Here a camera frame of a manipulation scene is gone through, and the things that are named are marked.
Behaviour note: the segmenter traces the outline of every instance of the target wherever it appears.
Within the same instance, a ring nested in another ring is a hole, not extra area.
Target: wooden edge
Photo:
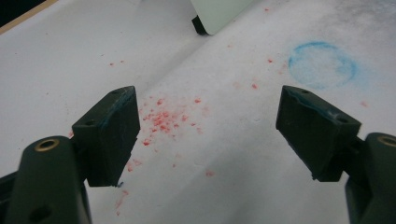
[[[15,20],[13,20],[13,21],[7,23],[6,25],[0,27],[0,35],[5,33],[6,31],[12,29],[14,26],[17,26],[18,24],[20,24],[20,23],[26,21],[27,19],[33,17],[35,14],[37,14],[38,12],[46,9],[47,7],[51,6],[52,4],[54,4],[57,1],[58,0],[47,0],[47,1],[43,2],[43,3],[41,3],[40,5],[30,9],[29,11],[23,13],[22,15],[20,15]]]

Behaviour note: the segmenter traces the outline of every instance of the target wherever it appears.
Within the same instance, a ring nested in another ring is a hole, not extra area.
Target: metal ring
[[[44,152],[51,150],[59,145],[59,140],[55,138],[50,138],[41,141],[37,145],[35,145],[35,151]]]
[[[381,142],[384,145],[387,145],[389,147],[396,147],[396,138],[394,137],[382,135],[377,137],[377,139],[379,142]]]

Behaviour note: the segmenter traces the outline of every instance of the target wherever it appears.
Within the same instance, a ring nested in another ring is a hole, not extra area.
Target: blue circle
[[[303,44],[289,58],[290,74],[301,84],[317,90],[346,84],[356,70],[355,62],[326,42]]]

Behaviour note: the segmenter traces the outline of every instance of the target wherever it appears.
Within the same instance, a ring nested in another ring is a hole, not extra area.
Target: blue mark
[[[357,65],[337,47],[326,42],[310,42],[289,58],[290,74],[301,84],[316,90],[340,87],[357,73]]]

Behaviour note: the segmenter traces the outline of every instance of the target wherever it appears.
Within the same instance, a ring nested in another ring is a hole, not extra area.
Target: dark blue spot
[[[326,42],[303,44],[289,58],[290,74],[313,89],[339,87],[357,72],[356,63],[337,47]]]

